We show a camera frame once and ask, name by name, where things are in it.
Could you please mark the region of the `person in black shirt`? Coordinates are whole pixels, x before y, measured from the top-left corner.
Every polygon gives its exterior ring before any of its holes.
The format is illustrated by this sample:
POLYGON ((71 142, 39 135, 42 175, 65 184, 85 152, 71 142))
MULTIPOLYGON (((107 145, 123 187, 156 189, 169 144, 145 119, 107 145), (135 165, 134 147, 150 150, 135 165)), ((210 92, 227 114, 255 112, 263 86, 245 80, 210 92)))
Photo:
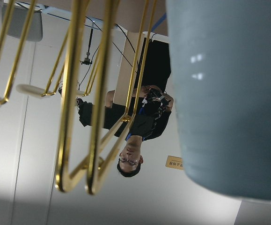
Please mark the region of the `person in black shirt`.
MULTIPOLYGON (((133 177, 140 172, 143 164, 141 145, 144 141, 157 138, 164 132, 174 103, 165 94, 171 74, 169 44, 149 40, 145 67, 134 122, 125 138, 126 145, 119 154, 117 170, 124 177, 133 177)), ((109 91, 105 100, 103 128, 110 129, 125 112, 125 106, 113 102, 115 90, 109 91)), ((76 99, 79 121, 92 126, 93 104, 76 99)))

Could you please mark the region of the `light blue plastic cup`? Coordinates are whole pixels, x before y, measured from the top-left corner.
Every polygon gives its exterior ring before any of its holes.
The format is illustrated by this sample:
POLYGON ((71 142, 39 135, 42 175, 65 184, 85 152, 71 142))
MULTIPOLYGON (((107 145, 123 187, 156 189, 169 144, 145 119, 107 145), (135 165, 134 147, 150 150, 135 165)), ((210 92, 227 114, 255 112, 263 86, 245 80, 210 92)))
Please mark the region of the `light blue plastic cup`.
POLYGON ((186 175, 271 200, 271 0, 166 2, 186 175))

